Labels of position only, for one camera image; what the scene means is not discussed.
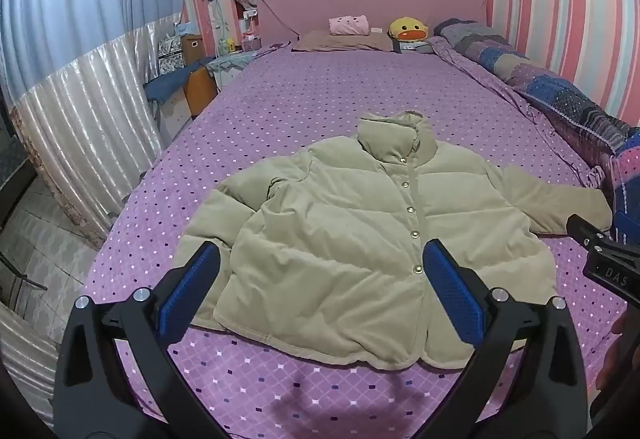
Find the person's right hand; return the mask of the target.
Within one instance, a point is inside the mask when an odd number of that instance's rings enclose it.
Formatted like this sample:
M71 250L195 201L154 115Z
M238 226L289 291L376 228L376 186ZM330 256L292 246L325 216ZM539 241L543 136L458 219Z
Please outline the person's right hand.
M613 341L604 356L601 370L596 378L597 390L602 390L617 370L618 357L620 356L618 349L620 349L620 339L624 333L626 320L627 312L624 312L612 325L611 334L616 336L616 341Z

